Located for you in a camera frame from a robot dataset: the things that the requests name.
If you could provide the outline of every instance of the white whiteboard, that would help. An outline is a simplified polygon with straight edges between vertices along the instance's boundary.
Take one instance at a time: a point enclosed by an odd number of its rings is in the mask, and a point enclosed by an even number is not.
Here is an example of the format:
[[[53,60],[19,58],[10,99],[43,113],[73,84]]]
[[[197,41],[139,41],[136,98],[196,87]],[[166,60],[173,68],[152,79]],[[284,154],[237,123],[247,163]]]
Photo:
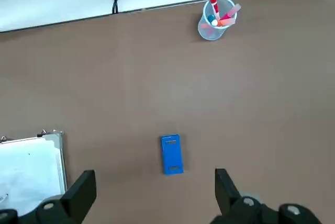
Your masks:
[[[61,150],[45,137],[0,144],[0,209],[22,216],[44,199],[64,194]]]

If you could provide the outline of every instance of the red marker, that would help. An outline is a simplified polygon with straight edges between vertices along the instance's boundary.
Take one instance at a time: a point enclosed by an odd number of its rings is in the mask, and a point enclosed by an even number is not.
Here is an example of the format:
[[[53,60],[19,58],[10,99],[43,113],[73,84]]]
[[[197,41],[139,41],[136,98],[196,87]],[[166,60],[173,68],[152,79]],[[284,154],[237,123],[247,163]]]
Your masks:
[[[217,20],[220,20],[220,14],[219,14],[219,7],[218,7],[218,3],[216,0],[210,0],[210,3],[213,7],[213,11],[214,11],[214,16]]]

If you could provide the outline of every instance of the marker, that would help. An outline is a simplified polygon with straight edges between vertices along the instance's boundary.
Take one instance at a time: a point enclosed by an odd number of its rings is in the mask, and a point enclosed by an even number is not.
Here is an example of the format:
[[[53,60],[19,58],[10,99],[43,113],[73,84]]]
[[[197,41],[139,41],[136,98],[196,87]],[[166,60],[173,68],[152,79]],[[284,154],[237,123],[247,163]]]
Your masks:
[[[217,20],[220,20],[219,7],[216,0],[210,0],[210,3],[213,7],[214,16]]]
[[[228,11],[223,18],[221,18],[220,20],[223,19],[229,19],[231,18],[233,15],[235,15],[237,13],[237,11],[239,11],[241,9],[241,5],[236,4],[230,11]]]
[[[5,195],[1,196],[0,197],[0,203],[4,202],[7,197],[8,197],[8,194],[5,194]]]
[[[222,26],[232,25],[232,24],[235,24],[235,22],[236,22],[235,18],[228,18],[228,19],[220,20],[218,22],[218,26],[222,27]]]
[[[218,20],[215,19],[215,17],[213,15],[209,15],[207,17],[207,20],[209,21],[210,24],[212,24],[213,26],[218,26]]]

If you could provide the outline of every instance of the pen holder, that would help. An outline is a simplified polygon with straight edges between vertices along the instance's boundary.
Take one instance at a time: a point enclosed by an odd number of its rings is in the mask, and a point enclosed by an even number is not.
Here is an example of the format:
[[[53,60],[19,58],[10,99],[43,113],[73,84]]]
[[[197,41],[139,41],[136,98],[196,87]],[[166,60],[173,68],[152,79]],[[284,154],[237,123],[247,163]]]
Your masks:
[[[220,16],[224,16],[225,13],[235,6],[232,0],[217,0],[217,4]],[[231,25],[222,27],[213,26],[207,19],[209,15],[214,15],[214,11],[210,1],[207,1],[203,9],[203,15],[198,23],[198,31],[204,39],[213,41],[219,39]]]

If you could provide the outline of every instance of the blue plastic object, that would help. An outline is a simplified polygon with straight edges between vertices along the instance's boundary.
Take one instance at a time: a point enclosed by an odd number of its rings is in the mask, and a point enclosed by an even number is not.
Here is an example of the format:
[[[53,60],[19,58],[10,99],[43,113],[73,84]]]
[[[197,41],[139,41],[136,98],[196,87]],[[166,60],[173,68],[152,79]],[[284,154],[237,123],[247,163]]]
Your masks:
[[[178,134],[162,136],[161,144],[164,174],[184,173],[180,136]]]

